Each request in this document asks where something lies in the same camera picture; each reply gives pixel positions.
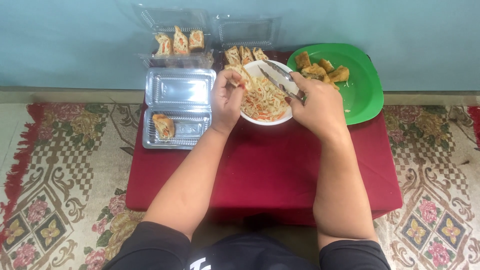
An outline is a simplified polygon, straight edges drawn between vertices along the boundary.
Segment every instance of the shredded cabbage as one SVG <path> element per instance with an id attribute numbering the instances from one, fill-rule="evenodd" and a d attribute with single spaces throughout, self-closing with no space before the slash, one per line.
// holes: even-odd
<path id="1" fill-rule="evenodd" d="M 252 78 L 252 90 L 243 96 L 241 110 L 250 118 L 273 122 L 287 111 L 287 95 L 265 76 Z"/>

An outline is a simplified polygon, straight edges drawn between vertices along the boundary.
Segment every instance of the floral carpet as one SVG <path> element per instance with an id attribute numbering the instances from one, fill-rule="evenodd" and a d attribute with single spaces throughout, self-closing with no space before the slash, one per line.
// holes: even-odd
<path id="1" fill-rule="evenodd" d="M 4 223 L 1 268 L 99 270 L 143 217 L 125 207 L 140 105 L 42 108 Z M 479 108 L 384 114 L 404 206 L 374 226 L 392 269 L 480 268 Z"/>

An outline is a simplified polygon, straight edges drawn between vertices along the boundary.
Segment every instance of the red tablecloth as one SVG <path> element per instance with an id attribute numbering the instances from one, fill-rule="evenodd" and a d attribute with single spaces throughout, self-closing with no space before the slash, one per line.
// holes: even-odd
<path id="1" fill-rule="evenodd" d="M 142 123 L 143 113 L 126 197 L 127 207 L 134 210 L 148 208 L 189 153 L 188 150 L 143 148 Z M 349 130 L 372 217 L 401 207 L 402 197 L 383 115 L 351 125 Z M 293 119 L 278 126 L 259 126 L 240 118 L 218 167 L 210 202 L 213 215 L 226 220 L 269 213 L 284 224 L 315 225 L 312 204 L 320 151 L 318 139 Z"/>

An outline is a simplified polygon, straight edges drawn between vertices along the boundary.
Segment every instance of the tongs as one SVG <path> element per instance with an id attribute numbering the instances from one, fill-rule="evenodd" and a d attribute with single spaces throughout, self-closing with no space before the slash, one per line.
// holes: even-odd
<path id="1" fill-rule="evenodd" d="M 284 71 L 283 69 L 281 69 L 277 64 L 275 63 L 272 63 L 270 61 L 267 61 L 267 60 L 262 60 L 263 62 L 265 62 L 267 65 L 269 65 L 270 67 L 272 67 L 275 71 L 277 71 L 278 73 L 280 73 L 287 81 L 289 82 L 293 82 L 293 78 L 292 76 Z M 260 66 L 258 66 L 258 68 L 260 69 L 260 71 L 262 72 L 262 74 L 267 77 L 268 80 L 270 80 L 270 82 L 272 82 L 276 87 L 278 87 L 278 89 L 282 90 L 287 96 L 291 97 L 291 98 L 295 98 L 297 99 L 298 101 L 300 101 L 302 104 L 305 104 L 305 101 L 303 101 L 303 99 L 291 92 L 288 92 L 286 89 L 285 89 L 285 86 L 283 86 L 283 84 L 280 84 L 277 80 L 275 80 L 274 78 L 272 78 L 265 70 L 263 70 Z"/>

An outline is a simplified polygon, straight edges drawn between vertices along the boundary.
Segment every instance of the wall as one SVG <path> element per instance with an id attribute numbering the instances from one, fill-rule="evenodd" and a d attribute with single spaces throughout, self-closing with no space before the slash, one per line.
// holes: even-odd
<path id="1" fill-rule="evenodd" d="M 370 55 L 384 90 L 480 90 L 480 1 L 242 2 L 250 8 L 241 12 L 284 16 L 279 46 L 359 47 Z M 211 14 L 239 12 L 237 0 L 171 1 L 165 7 L 174 4 Z M 143 89 L 146 68 L 134 54 L 148 51 L 151 40 L 129 0 L 4 0 L 0 85 Z"/>

